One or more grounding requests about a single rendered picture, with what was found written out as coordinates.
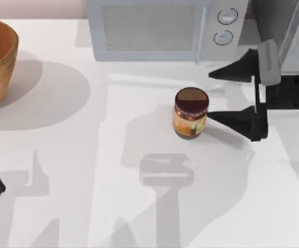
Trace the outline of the pale microwave oven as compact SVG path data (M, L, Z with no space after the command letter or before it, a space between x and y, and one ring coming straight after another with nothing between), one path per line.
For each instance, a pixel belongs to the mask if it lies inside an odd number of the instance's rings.
M228 61L236 53L249 0L86 0L91 42L98 61L192 61L196 59L203 7L206 24L200 62ZM217 20L234 8L230 25ZM214 43L216 33L233 33L230 44Z

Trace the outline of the round microwave knob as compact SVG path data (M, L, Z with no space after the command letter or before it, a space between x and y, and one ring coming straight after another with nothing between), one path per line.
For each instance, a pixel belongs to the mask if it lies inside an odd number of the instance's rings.
M233 33L229 30L218 32L213 37L214 43L219 46L228 45L232 42L232 40L233 40Z
M230 25L238 18L238 12L234 8L221 10L217 15L217 20L222 25Z

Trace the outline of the brown-lidded glass jar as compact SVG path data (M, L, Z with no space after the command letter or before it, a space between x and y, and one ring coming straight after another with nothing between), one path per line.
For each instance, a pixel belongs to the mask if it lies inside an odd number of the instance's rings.
M185 87L175 95L172 125L180 137L191 140L204 130L209 108L207 93L198 87Z

